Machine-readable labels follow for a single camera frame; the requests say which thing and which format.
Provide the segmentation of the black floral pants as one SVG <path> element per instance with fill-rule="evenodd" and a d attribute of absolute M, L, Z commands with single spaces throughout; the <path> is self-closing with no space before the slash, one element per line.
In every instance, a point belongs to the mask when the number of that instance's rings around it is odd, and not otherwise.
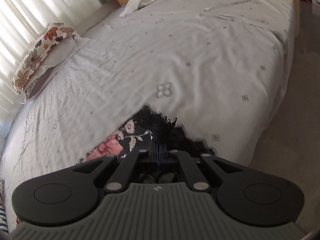
<path fill-rule="evenodd" d="M 149 106 L 144 106 L 81 158 L 78 171 L 91 173 L 103 163 L 105 157 L 111 157 L 113 163 L 102 172 L 110 178 L 129 153 L 142 149 L 157 151 L 158 154 L 179 150 L 189 153 L 209 184 L 219 184 L 221 179 L 203 157 L 204 154 L 214 156 L 214 149 L 201 139 L 189 138 L 183 126 L 178 126 L 176 122 L 175 118 L 169 119 L 162 113 L 154 112 Z M 156 183 L 178 182 L 183 181 L 176 173 L 164 171 L 158 166 Z"/>

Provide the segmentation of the white patterned bed sheet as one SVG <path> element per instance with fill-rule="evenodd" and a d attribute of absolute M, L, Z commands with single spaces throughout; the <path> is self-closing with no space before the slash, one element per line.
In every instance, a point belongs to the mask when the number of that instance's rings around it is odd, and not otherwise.
<path fill-rule="evenodd" d="M 157 0 L 109 14 L 24 104 L 1 158 L 8 229 L 20 183 L 78 164 L 148 105 L 248 165 L 286 93 L 293 0 Z"/>

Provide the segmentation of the blue white striped blanket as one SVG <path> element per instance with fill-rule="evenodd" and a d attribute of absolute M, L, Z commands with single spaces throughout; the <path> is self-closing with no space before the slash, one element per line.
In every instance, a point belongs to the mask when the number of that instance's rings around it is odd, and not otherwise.
<path fill-rule="evenodd" d="M 0 228 L 1 231 L 8 234 L 7 217 L 4 208 L 4 180 L 0 179 Z"/>

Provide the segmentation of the white purple pillow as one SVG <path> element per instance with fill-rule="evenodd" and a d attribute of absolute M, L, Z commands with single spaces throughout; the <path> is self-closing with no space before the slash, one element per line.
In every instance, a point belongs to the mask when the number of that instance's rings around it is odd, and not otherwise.
<path fill-rule="evenodd" d="M 39 65 L 23 87 L 25 100 L 37 96 L 54 75 L 58 65 L 65 63 L 75 52 L 81 49 L 89 38 L 78 34 L 69 35 L 49 50 L 46 58 Z"/>

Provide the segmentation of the floral pillow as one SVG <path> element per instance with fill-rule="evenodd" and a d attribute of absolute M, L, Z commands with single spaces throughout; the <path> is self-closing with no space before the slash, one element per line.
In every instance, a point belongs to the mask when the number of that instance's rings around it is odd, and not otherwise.
<path fill-rule="evenodd" d="M 60 44 L 65 38 L 75 36 L 77 32 L 71 27 L 65 27 L 63 23 L 52 23 L 34 42 L 29 51 L 20 62 L 12 78 L 12 85 L 17 93 L 35 73 L 40 64 L 48 56 L 49 52 Z"/>

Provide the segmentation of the white cloth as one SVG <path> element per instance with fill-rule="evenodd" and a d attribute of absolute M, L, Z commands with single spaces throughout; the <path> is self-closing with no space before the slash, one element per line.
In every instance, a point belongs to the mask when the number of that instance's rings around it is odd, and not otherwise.
<path fill-rule="evenodd" d="M 142 7 L 146 7 L 147 5 L 150 5 L 156 0 L 129 0 L 126 4 L 125 9 L 120 14 L 120 17 L 126 17 L 129 14 L 132 14 L 133 12 L 141 9 Z"/>

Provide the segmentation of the white sheer curtain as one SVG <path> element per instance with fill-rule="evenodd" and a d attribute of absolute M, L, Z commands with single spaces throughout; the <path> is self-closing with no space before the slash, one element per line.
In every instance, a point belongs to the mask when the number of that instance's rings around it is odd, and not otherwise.
<path fill-rule="evenodd" d="M 1 0 L 1 122 L 18 96 L 12 77 L 33 42 L 51 23 L 74 27 L 99 7 L 99 0 Z"/>

